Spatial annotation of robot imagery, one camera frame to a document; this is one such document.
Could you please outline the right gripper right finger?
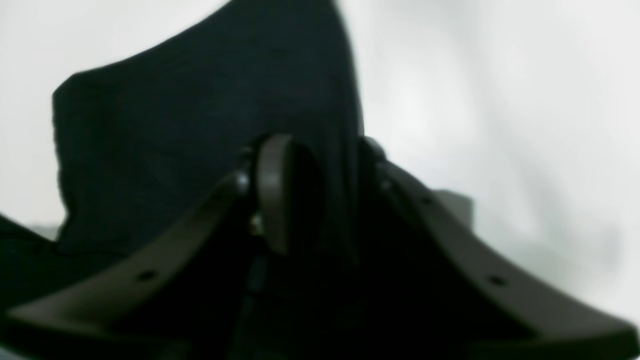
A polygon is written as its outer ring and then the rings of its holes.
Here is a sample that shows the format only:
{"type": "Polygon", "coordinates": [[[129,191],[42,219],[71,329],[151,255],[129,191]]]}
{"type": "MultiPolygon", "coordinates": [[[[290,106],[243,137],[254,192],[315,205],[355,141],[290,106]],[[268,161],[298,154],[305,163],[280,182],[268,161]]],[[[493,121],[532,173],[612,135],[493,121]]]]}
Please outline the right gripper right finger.
{"type": "Polygon", "coordinates": [[[460,360],[631,360],[634,325],[585,305],[505,259],[458,221],[436,194],[390,162],[372,137],[359,139],[364,187],[399,216],[411,239],[391,235],[411,266],[420,309],[444,326],[445,353],[460,360]]]}

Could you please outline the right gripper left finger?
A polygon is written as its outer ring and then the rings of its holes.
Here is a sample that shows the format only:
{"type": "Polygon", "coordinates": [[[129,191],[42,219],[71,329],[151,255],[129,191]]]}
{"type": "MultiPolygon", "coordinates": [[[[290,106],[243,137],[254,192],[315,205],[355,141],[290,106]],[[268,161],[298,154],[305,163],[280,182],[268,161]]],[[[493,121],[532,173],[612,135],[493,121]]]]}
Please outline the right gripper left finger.
{"type": "Polygon", "coordinates": [[[238,167],[169,230],[94,276],[9,309],[2,334],[18,351],[189,351],[233,325],[254,257],[288,256],[322,210],[309,148],[260,137],[238,167]]]}

